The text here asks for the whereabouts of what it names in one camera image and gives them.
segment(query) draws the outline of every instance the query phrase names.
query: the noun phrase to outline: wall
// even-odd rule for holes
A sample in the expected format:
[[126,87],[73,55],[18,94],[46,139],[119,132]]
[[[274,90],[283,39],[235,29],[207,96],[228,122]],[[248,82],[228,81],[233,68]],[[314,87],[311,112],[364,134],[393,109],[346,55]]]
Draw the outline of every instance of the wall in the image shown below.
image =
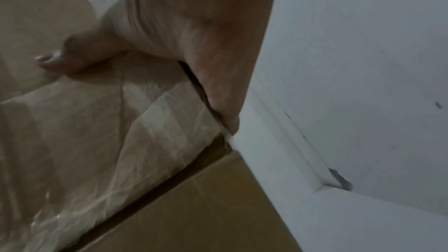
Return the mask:
[[355,192],[448,216],[447,0],[275,0],[256,75]]

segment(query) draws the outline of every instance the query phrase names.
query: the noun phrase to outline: brown cardboard box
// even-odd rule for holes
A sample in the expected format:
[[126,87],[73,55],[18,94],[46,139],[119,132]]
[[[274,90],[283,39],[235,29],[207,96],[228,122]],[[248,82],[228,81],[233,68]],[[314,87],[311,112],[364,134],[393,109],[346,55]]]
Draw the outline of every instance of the brown cardboard box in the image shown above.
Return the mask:
[[52,252],[190,164],[219,127],[175,61],[74,77],[33,57],[113,0],[0,0],[0,252]]
[[66,252],[300,252],[241,156],[216,148]]

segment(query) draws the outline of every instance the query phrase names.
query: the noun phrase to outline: skin crease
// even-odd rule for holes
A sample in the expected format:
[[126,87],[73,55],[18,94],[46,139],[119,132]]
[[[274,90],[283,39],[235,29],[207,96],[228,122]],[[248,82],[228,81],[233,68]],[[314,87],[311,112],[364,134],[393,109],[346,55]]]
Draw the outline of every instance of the skin crease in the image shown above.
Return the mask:
[[273,0],[119,0],[97,26],[70,36],[59,53],[38,56],[49,71],[72,74],[139,50],[188,64],[231,134],[239,128]]

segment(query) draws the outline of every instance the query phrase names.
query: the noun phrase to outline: hand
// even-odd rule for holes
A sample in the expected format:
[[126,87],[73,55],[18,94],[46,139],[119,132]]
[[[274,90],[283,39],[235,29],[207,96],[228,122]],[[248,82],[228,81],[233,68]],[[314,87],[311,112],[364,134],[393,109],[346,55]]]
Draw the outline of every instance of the hand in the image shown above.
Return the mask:
[[98,25],[70,36],[38,65],[72,74],[139,50],[184,61],[231,134],[239,128],[273,0],[120,0]]

